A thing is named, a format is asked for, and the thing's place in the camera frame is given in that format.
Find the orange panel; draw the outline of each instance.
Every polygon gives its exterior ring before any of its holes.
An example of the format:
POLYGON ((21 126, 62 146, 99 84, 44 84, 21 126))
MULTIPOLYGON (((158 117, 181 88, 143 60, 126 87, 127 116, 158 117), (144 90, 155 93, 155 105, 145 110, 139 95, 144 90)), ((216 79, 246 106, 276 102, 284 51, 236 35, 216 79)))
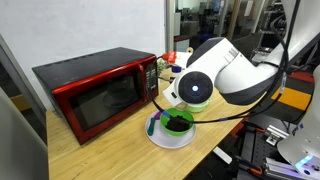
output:
MULTIPOLYGON (((271 99, 275 99, 279 93, 279 89, 273 94, 271 99)), ((294 89, 285 88, 279 102, 295 107, 297 109, 305 110, 311 98, 310 94, 296 91, 294 89)))

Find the red microwave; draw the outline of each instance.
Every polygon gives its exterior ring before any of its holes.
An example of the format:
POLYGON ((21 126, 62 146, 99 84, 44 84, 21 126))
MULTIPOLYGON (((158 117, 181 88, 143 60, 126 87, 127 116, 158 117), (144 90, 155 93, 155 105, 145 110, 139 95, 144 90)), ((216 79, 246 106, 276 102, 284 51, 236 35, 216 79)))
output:
POLYGON ((32 68, 84 144, 158 96, 154 54, 115 48, 32 68))

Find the wooden table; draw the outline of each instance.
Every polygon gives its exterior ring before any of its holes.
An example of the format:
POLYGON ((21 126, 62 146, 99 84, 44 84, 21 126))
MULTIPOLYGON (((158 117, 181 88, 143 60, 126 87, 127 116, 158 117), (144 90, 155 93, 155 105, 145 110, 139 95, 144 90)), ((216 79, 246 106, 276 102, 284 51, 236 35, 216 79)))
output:
MULTIPOLYGON (((160 82, 160 95, 156 98, 164 108, 171 107, 162 95, 168 85, 160 82)), ((233 115, 251 106, 227 104, 215 90, 209 106, 193 115, 195 120, 209 120, 233 115)), ((240 122, 197 125, 196 137, 189 145, 164 149, 153 144, 145 132, 145 122, 155 111, 149 103, 83 146, 78 144, 68 124, 48 111, 50 179, 183 179, 240 122)))

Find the microwave handle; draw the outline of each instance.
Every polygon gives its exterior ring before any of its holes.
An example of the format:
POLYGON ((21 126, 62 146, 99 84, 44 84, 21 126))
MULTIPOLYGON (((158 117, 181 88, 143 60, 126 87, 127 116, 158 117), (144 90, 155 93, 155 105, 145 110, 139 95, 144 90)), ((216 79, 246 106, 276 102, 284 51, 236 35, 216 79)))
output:
POLYGON ((148 93, 147 93, 147 76, 146 76, 146 70, 144 69, 144 67, 141 64, 138 64, 139 66, 139 70, 141 72, 141 76, 142 76, 142 85, 143 87, 143 101, 146 102, 148 100, 148 93))

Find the bowl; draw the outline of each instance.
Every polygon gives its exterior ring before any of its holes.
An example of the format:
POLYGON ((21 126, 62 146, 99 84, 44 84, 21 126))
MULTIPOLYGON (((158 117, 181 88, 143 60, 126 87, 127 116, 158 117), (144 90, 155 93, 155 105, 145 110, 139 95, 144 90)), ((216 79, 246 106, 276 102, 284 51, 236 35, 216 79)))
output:
MULTIPOLYGON (((170 109, 167 109, 166 112, 168 114, 170 114, 171 116, 173 116, 173 117, 182 116, 187 121, 194 121, 193 116, 188 111, 179 111, 176 108, 170 108, 170 109)), ((183 136, 183 135, 187 134, 191 130, 191 128, 193 128, 193 126, 194 126, 194 124, 189 124, 190 125, 189 129, 187 129, 185 131, 172 131, 172 130, 170 130, 170 129, 168 129, 166 127, 168 122, 169 122, 169 120, 170 119, 168 117, 166 117, 165 115, 161 114, 161 116, 160 116, 160 125, 161 125, 161 127, 168 134, 173 135, 173 136, 183 136)))
POLYGON ((209 100, 200 104, 188 104, 186 110, 189 112, 202 112, 209 104, 209 100))

